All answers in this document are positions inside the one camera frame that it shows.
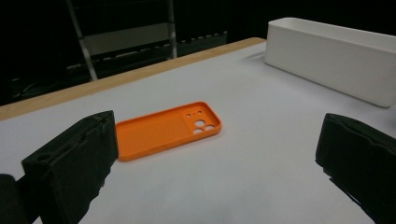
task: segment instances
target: floor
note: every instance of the floor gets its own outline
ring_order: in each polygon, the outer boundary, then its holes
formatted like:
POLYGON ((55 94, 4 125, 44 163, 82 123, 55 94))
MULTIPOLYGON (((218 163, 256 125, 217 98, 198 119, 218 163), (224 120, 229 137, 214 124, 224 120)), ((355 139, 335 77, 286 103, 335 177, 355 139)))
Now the floor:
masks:
MULTIPOLYGON (((227 33, 206 37, 198 37, 189 42, 177 44, 177 57, 211 49, 226 44, 227 33)), ((102 55, 92 58, 98 78, 115 76, 116 74, 134 70, 154 63, 168 60, 171 48, 166 43, 145 46, 142 49, 130 49, 117 55, 102 55)), ((36 97, 38 95, 59 91, 91 81, 91 76, 84 62, 67 68, 67 77, 62 79, 41 81, 15 81, 12 83, 13 93, 7 104, 36 97)))

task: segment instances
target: white table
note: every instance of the white table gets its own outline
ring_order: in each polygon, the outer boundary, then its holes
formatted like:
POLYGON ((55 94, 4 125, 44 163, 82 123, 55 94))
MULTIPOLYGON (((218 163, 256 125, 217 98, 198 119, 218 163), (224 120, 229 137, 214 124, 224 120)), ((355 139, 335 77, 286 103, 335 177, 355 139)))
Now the white table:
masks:
POLYGON ((91 114, 113 110, 118 122, 205 101, 222 120, 219 134, 116 161, 80 223, 374 223, 322 172, 315 152, 326 113, 395 137, 396 107, 283 72, 264 55, 259 43, 4 119, 0 172, 22 177, 22 159, 91 114))

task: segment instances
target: white box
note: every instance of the white box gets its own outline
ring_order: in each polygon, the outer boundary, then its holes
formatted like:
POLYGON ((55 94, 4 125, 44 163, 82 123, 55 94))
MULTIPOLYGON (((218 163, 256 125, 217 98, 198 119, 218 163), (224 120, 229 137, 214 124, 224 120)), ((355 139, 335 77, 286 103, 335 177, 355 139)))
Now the white box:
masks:
POLYGON ((374 105, 396 104, 396 36, 296 18, 268 25, 266 63, 374 105))

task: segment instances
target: wood trim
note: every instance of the wood trim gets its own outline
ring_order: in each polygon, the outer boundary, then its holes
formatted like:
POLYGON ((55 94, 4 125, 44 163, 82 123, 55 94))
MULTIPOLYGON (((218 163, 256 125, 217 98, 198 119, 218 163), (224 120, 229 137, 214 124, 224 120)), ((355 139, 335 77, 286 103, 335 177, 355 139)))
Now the wood trim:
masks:
POLYGON ((231 44, 223 45, 213 49, 207 49, 196 52, 184 57, 176 58, 162 63, 155 63, 146 67, 121 73, 112 77, 102 78, 93 82, 84 83, 68 89, 51 92, 40 95, 35 98, 23 100, 10 105, 0 106, 0 120, 10 119, 19 115, 33 112, 52 105, 61 104, 67 101, 77 99, 86 95, 94 94, 99 91, 105 91, 118 87, 122 84, 133 82, 144 77, 150 77, 162 72, 179 68, 181 66, 197 63, 202 60, 220 56, 235 50, 247 48, 253 45, 263 43, 265 40, 252 37, 231 44))

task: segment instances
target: phone case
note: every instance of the phone case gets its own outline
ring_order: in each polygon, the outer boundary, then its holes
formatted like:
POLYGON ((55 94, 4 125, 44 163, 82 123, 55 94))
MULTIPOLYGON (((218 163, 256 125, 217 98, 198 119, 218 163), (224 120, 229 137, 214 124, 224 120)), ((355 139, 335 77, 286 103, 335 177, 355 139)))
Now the phone case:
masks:
POLYGON ((131 161, 217 134, 221 121, 204 102, 117 123, 119 160, 131 161))

